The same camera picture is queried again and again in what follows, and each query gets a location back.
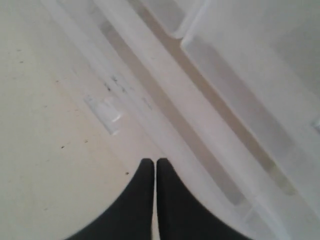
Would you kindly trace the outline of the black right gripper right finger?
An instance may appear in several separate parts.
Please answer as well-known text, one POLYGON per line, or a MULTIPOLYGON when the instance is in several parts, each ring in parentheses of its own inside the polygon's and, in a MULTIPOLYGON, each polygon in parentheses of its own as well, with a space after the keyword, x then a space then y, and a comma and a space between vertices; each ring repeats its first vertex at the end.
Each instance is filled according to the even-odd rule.
POLYGON ((156 204, 161 240, 245 240, 207 210, 166 158, 156 162, 156 204))

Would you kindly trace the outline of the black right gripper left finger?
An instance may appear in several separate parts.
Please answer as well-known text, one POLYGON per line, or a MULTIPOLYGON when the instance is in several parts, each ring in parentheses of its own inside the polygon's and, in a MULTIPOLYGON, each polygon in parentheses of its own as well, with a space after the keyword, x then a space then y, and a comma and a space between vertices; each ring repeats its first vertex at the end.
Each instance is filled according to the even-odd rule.
POLYGON ((118 198, 70 240, 151 240, 155 166, 144 158, 118 198))

